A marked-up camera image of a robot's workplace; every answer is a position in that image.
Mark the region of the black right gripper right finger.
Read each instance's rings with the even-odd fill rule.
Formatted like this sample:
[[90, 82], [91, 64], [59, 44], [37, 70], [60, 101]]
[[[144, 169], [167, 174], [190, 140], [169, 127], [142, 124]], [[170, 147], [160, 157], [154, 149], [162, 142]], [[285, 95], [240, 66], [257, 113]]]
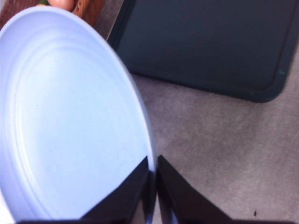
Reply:
[[157, 191], [164, 224], [226, 224], [232, 221], [193, 188], [162, 155], [157, 158]]

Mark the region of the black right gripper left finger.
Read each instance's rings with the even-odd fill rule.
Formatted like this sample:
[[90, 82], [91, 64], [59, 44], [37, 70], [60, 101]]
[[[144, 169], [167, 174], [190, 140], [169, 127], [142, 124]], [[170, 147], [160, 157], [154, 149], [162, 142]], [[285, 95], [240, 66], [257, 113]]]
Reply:
[[112, 193], [81, 217], [87, 224], [145, 224], [150, 170], [145, 157]]

